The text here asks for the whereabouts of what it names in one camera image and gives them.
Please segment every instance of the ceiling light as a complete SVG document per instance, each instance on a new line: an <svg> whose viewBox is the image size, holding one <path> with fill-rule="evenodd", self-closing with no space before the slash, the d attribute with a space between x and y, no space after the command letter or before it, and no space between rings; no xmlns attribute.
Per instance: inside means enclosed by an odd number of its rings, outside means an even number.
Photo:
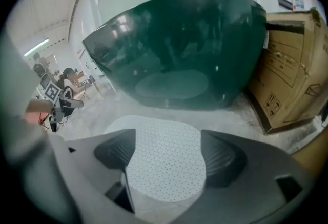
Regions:
<svg viewBox="0 0 328 224"><path fill-rule="evenodd" d="M35 49L39 48L40 46L44 45L45 43L49 42L49 39L45 39L43 42L39 43L37 46L34 46L30 51L28 51L24 56L28 56L30 53L32 53Z"/></svg>

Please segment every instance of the green glass bowl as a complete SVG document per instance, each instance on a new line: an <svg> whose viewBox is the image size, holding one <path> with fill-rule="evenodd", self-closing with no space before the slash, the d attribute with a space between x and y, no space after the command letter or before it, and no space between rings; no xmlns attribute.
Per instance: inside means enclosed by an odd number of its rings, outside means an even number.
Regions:
<svg viewBox="0 0 328 224"><path fill-rule="evenodd" d="M83 43L114 87L141 104L213 110L247 85L266 22L253 0L150 0Z"/></svg>

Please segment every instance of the black cable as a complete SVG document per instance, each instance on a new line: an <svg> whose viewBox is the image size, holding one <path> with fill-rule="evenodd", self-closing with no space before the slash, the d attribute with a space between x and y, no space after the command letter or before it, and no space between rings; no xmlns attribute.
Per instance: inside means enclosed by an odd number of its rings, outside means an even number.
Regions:
<svg viewBox="0 0 328 224"><path fill-rule="evenodd" d="M85 97L86 97L86 88L84 88L83 96L81 97L80 101L83 101Z"/></svg>
<svg viewBox="0 0 328 224"><path fill-rule="evenodd" d="M66 121L65 122L58 122L58 124L65 124L68 121L68 116L66 116Z"/></svg>

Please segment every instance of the seated person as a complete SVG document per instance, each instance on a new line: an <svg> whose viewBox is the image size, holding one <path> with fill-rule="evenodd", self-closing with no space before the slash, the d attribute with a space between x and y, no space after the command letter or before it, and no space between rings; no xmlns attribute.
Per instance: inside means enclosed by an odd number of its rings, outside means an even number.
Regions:
<svg viewBox="0 0 328 224"><path fill-rule="evenodd" d="M74 98L74 94L84 90L84 87L77 87L74 82L76 78L76 73L72 68L66 68L63 74L60 75L57 82L58 87L63 89L64 97Z"/></svg>

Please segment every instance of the cardboard box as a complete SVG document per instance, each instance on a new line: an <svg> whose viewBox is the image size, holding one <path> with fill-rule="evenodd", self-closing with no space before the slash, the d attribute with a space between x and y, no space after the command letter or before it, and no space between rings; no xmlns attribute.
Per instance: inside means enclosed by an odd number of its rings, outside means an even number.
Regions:
<svg viewBox="0 0 328 224"><path fill-rule="evenodd" d="M246 95L265 133L310 122L328 100L328 27L315 9L267 14L268 49Z"/></svg>

